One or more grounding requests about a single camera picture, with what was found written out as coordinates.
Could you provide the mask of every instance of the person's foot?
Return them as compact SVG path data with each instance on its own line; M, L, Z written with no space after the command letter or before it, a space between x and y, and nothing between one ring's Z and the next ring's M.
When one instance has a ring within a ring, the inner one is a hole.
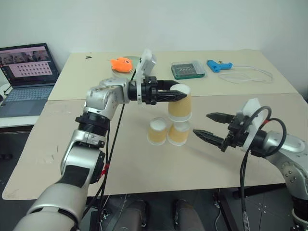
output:
M145 227L148 221L148 211L149 211L149 205L147 202L143 200L136 200L133 203L131 203L127 209L134 209L140 212L141 215L141 226Z
M205 231L203 224L192 205L185 200L177 200L174 206L174 229L187 231Z

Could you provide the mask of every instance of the laptop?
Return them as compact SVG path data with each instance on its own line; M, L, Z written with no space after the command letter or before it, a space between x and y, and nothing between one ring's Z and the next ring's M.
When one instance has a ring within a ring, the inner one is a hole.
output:
M47 44L0 48L0 68L12 87L0 117L40 115L59 76Z

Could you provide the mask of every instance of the orange fish toy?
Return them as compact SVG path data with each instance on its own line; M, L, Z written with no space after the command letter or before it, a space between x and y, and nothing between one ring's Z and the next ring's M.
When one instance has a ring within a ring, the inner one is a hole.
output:
M111 68L118 72L130 72L133 69L132 61L125 57L111 59Z

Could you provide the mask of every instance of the laptop screen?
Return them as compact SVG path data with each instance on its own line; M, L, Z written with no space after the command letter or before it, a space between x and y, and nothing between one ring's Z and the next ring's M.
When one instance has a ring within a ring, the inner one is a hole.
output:
M46 43L0 48L0 68L13 87L51 85L59 75Z

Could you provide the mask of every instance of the blue glue gun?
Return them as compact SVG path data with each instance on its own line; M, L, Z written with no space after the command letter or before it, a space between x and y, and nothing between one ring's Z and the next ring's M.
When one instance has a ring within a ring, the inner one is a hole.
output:
M222 62L216 63L214 60L208 60L206 64L215 73L218 73L220 70L230 70L232 68L232 63L227 63L227 64L223 64Z

